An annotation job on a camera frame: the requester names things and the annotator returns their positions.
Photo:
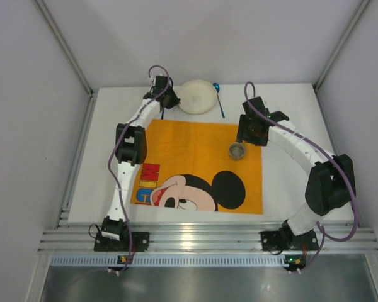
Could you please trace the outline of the small speckled stone cup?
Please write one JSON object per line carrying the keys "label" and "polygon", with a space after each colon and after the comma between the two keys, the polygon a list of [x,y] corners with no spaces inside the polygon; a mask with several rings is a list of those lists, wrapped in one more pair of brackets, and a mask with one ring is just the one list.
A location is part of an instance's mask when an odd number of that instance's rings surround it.
{"label": "small speckled stone cup", "polygon": [[243,143],[234,142],[229,146],[229,157],[232,160],[239,161],[246,155],[246,147]]}

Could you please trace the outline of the cream round plate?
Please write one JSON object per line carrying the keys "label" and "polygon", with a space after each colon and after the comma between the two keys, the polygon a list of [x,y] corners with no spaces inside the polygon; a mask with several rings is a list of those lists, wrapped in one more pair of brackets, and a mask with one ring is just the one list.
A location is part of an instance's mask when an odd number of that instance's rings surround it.
{"label": "cream round plate", "polygon": [[195,79],[184,83],[177,92],[179,107],[191,115],[199,115],[211,110],[217,103],[217,91],[212,83]]}

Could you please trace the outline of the blue metallic spoon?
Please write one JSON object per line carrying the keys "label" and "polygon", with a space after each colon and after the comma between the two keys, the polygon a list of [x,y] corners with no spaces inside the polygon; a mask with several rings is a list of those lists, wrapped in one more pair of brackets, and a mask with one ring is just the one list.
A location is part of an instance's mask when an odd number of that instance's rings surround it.
{"label": "blue metallic spoon", "polygon": [[219,93],[220,93],[220,85],[219,85],[218,83],[215,82],[215,83],[213,83],[213,86],[214,86],[214,88],[215,88],[215,90],[216,90],[216,93],[217,93],[217,101],[218,101],[218,104],[219,104],[219,108],[220,108],[221,116],[222,116],[222,118],[225,118],[226,115],[225,115],[225,113],[224,113],[224,109],[223,109],[223,107],[222,107],[221,99],[220,99],[220,97],[219,97]]}

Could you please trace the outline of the orange Mickey Mouse cloth placemat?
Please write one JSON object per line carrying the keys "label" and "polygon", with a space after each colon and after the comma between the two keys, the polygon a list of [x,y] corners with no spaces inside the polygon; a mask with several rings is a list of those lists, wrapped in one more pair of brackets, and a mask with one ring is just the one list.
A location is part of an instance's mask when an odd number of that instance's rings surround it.
{"label": "orange Mickey Mouse cloth placemat", "polygon": [[248,147],[233,160],[235,125],[153,120],[147,157],[130,202],[190,211],[263,213],[262,152]]}

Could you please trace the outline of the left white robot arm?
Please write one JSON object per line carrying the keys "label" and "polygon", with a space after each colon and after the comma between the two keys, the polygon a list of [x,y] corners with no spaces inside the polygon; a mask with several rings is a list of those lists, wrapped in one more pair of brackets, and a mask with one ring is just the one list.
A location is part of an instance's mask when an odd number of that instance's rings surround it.
{"label": "left white robot arm", "polygon": [[117,126],[115,147],[108,160],[115,192],[101,227],[101,235],[105,238],[118,242],[130,239],[129,201],[135,177],[147,156],[146,129],[163,109],[171,109],[179,102],[171,78],[157,75],[152,80],[151,90],[142,98],[139,109],[128,122]]}

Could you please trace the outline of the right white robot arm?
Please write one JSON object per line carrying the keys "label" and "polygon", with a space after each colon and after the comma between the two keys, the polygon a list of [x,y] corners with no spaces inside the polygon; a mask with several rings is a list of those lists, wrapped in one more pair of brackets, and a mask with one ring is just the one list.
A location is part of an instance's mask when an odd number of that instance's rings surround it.
{"label": "right white robot arm", "polygon": [[354,236],[360,218],[356,205],[353,161],[346,155],[335,155],[301,133],[289,117],[281,111],[269,112],[262,98],[247,99],[243,103],[237,142],[264,147],[274,144],[285,152],[308,176],[304,203],[280,228],[287,240],[300,238],[322,229],[322,221],[332,212],[349,205],[353,213],[350,233]]}

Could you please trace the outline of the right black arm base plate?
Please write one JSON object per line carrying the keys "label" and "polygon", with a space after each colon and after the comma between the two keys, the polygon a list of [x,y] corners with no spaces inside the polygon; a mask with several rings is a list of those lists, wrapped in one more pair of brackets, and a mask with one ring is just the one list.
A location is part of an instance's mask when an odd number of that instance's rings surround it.
{"label": "right black arm base plate", "polygon": [[279,251],[317,251],[319,244],[316,232],[311,230],[302,235],[286,235],[278,230],[263,231],[261,235],[262,250],[267,252]]}

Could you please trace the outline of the left aluminium frame post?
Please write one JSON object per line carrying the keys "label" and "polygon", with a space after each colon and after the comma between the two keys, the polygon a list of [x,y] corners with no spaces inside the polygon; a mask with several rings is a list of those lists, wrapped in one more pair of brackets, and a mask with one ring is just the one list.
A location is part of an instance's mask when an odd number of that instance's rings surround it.
{"label": "left aluminium frame post", "polygon": [[93,88],[89,84],[86,76],[83,73],[75,55],[71,47],[69,46],[67,40],[65,39],[62,31],[60,30],[56,20],[54,19],[52,13],[50,12],[47,4],[43,0],[32,0],[32,3],[35,5],[37,11],[42,16],[45,24],[48,26],[51,34],[54,37],[54,40],[60,47],[64,57],[66,58],[68,64],[71,66],[71,69],[74,71],[75,75],[77,76],[80,84],[82,85],[83,89],[89,96],[93,95]]}

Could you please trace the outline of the aluminium frame post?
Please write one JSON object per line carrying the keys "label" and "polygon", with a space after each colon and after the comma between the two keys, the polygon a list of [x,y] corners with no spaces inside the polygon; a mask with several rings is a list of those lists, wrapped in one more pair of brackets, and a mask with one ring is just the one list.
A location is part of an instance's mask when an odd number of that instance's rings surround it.
{"label": "aluminium frame post", "polygon": [[67,40],[65,39],[62,31],[60,30],[56,20],[54,19],[52,13],[50,12],[47,4],[43,0],[32,0],[32,3],[35,5],[37,11],[42,16],[45,24],[48,26],[51,34],[54,37],[54,40],[60,47],[64,57],[66,58],[68,64],[71,66],[71,69],[74,71],[75,75],[77,76],[80,84],[82,85],[83,89],[89,96],[93,95],[93,88],[89,84],[86,76],[83,73],[75,55],[71,47],[69,46]]}
{"label": "aluminium frame post", "polygon": [[319,73],[318,79],[312,85],[314,92],[317,94],[324,84],[326,78],[329,76],[330,72],[334,68],[337,60],[340,58],[341,54],[343,53],[347,43],[350,41],[351,37],[353,36],[355,30],[358,28],[360,22],[364,18],[366,12],[369,10],[373,1],[371,0],[363,0],[359,1],[357,8],[355,9],[352,17],[346,24],[345,29],[343,30],[340,39],[336,42],[335,47],[329,56],[328,60],[326,61],[322,71]]}

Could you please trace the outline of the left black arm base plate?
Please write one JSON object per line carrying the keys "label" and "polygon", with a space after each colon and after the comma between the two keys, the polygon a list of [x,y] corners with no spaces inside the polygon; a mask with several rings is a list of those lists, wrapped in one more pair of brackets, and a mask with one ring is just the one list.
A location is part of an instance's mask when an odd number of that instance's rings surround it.
{"label": "left black arm base plate", "polygon": [[[149,246],[149,232],[132,232],[132,251],[144,252]],[[129,235],[121,241],[104,237],[100,232],[96,234],[93,250],[95,252],[128,252],[130,247]]]}

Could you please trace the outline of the right aluminium frame post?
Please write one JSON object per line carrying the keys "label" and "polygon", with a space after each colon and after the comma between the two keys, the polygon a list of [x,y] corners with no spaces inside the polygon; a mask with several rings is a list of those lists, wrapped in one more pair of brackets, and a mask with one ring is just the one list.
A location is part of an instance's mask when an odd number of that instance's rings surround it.
{"label": "right aluminium frame post", "polygon": [[366,12],[369,10],[373,1],[371,0],[363,0],[359,1],[357,8],[355,9],[352,17],[346,24],[345,29],[343,30],[340,39],[336,42],[335,47],[329,56],[328,60],[326,61],[322,71],[319,73],[318,79],[312,85],[314,92],[317,94],[324,84],[326,78],[329,76],[330,72],[334,68],[337,60],[340,58],[341,54],[343,53],[347,43],[350,41],[351,37],[353,36],[355,30],[358,28],[360,22],[364,18]]}

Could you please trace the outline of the aluminium mounting rail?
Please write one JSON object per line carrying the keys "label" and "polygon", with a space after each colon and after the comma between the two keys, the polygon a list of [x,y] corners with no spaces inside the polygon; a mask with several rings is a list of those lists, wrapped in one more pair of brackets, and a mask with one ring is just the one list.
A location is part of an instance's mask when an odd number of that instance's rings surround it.
{"label": "aluminium mounting rail", "polygon": [[[149,232],[149,252],[201,254],[207,252],[262,252],[260,233],[277,230],[276,223],[135,223],[134,231]],[[46,230],[39,252],[91,252],[94,240],[87,225],[60,226]],[[378,253],[378,240],[371,228],[359,228],[346,242],[325,240],[325,254]]]}

